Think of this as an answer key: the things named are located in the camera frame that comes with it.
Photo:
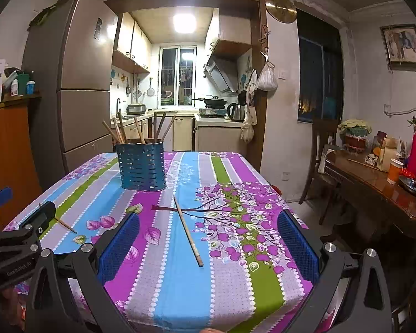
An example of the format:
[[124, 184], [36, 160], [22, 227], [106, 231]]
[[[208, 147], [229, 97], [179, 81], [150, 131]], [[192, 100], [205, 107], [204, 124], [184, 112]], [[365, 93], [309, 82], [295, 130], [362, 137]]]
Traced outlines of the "left hand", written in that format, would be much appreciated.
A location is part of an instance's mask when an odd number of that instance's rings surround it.
[[23, 309], [14, 287], [0, 291], [0, 311], [15, 332], [24, 332]]

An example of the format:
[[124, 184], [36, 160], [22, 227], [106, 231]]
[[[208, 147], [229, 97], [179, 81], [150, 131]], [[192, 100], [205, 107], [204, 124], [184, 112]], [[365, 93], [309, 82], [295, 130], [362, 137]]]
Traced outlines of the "right hand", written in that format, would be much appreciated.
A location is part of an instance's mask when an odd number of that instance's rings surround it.
[[200, 330], [200, 333], [225, 333], [219, 329], [213, 329], [213, 328], [205, 328]]

